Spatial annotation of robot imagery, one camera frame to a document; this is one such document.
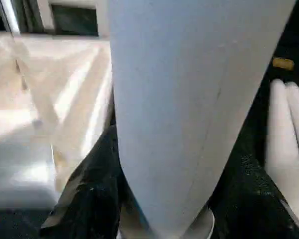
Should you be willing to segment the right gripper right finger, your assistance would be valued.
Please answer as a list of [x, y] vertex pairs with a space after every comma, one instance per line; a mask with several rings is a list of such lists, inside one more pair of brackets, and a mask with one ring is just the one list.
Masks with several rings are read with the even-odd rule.
[[232, 155], [210, 199], [213, 239], [299, 239], [299, 219], [250, 155]]

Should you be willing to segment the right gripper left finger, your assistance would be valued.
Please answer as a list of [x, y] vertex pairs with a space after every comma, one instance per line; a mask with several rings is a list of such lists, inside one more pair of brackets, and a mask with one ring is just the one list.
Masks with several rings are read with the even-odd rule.
[[121, 169], [110, 126], [70, 175], [41, 239], [150, 239]]

